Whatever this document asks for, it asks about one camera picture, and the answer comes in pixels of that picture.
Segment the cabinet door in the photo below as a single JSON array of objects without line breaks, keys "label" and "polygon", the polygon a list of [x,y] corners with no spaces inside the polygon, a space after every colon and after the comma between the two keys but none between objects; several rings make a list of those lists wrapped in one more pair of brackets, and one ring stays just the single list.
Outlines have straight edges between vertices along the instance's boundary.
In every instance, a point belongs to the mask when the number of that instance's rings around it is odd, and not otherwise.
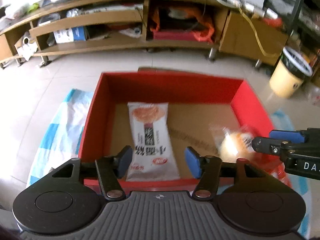
[{"label": "cabinet door", "polygon": [[12,56],[13,54],[5,34],[0,35],[0,61]]},{"label": "cabinet door", "polygon": [[287,42],[288,35],[266,25],[260,20],[252,20],[252,23],[257,30],[264,50],[270,54],[276,53],[275,57],[265,57],[262,54],[249,23],[236,12],[231,12],[228,16],[219,51],[254,60],[260,59],[264,63],[274,65]]}]

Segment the blue and white checkered cloth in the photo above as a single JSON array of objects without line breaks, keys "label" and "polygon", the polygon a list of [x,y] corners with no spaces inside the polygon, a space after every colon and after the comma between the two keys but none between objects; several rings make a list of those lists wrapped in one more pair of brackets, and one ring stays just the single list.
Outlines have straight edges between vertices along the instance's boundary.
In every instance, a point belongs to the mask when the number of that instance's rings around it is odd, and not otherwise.
[{"label": "blue and white checkered cloth", "polygon": [[78,156],[93,92],[72,89],[63,100],[36,152],[27,187]]},{"label": "blue and white checkered cloth", "polygon": [[[47,175],[73,157],[77,157],[82,131],[87,118],[92,92],[72,89],[60,105],[36,153],[28,177],[27,187]],[[278,110],[271,115],[278,130],[295,130],[290,118]],[[289,175],[293,189],[304,199],[307,212],[299,228],[299,233],[309,239],[311,219],[311,191],[308,179]]]}]

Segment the trash can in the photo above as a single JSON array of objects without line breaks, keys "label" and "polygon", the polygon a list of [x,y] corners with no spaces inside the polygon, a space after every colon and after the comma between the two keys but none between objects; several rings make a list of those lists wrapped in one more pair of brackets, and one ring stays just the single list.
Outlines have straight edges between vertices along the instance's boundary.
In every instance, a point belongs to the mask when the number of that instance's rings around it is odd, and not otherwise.
[{"label": "trash can", "polygon": [[284,47],[269,84],[276,95],[289,98],[311,75],[307,61],[294,49]]}]

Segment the white snack package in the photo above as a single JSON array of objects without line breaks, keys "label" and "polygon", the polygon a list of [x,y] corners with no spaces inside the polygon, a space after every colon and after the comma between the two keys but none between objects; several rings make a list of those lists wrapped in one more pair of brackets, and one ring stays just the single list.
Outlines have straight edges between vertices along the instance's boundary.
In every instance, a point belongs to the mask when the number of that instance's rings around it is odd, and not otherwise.
[{"label": "white snack package", "polygon": [[180,179],[167,128],[168,103],[128,103],[135,148],[126,181]]}]

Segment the gray ribbed panel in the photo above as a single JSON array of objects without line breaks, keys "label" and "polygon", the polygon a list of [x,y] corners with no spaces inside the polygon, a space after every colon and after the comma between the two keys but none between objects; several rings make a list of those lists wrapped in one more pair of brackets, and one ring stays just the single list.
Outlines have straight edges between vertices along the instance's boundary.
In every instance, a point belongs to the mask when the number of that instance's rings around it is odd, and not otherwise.
[{"label": "gray ribbed panel", "polygon": [[108,203],[86,228],[63,236],[38,236],[23,232],[24,240],[299,240],[291,233],[257,237],[227,225],[206,202],[192,200],[186,192],[132,192],[120,202]]}]

